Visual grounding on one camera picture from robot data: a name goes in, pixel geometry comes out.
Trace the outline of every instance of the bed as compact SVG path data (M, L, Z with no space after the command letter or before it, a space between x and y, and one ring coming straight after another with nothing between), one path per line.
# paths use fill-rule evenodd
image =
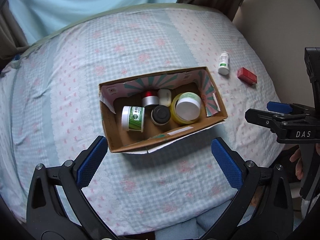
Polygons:
M217 73L222 51L230 75ZM0 79L0 194L26 217L28 189L38 163L58 166L103 135L98 84L119 78L207 66L228 118L150 154L108 152L83 192L117 234L154 231L190 220L230 200L230 187L211 154L221 136L245 160L269 166L283 146L268 129L249 125L249 108L278 101L262 62L217 10L185 4L144 4L100 13L36 42ZM258 83L237 78L245 67ZM76 217L59 189L71 220Z

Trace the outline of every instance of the human hand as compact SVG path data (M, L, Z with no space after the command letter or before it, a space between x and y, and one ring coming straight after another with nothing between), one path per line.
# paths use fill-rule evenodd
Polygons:
M320 155L320 143L316 143L316 151ZM290 157L290 161L293 163L298 160L296 164L296 176L299 180L303 178L303 171L302 171L302 159L301 159L301 151L300 148L295 151L295 153Z

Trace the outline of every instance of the green label on bottle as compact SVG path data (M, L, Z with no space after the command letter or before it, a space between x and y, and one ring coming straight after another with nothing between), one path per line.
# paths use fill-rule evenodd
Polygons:
M183 93L179 99L183 99L183 98L192 98L196 101L199 101L199 96L195 93L192 93L192 92L186 92L186 93Z
M129 110L129 130L141 131L143 107L131 106Z

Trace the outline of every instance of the screw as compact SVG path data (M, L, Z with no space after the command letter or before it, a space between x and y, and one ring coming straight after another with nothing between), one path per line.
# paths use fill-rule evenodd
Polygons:
M39 164L36 166L36 169L37 169L37 170L41 170L42 167L43 167L43 164L42 164L42 163L39 163Z
M253 167L254 166L254 162L253 161L247 161L245 164L247 164L248 167Z
M67 160L67 161L64 162L64 165L67 166L67 167L71 166L72 164L73 164L72 160Z
M276 168L277 168L279 171L282 171L282 170L283 170L283 166L280 165L280 164L277 164L277 165L276 165Z

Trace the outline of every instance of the open cardboard box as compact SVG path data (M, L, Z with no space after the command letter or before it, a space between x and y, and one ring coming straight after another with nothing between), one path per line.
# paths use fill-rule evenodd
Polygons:
M160 88L171 89L172 99L184 92L198 94L202 99L202 106L197 122L181 126L170 119L167 124L157 126L151 121L151 111L145 109L143 132L123 130L122 108L141 106L141 92ZM228 117L207 67L177 69L105 82L99 84L99 95L103 130L113 153L152 152Z

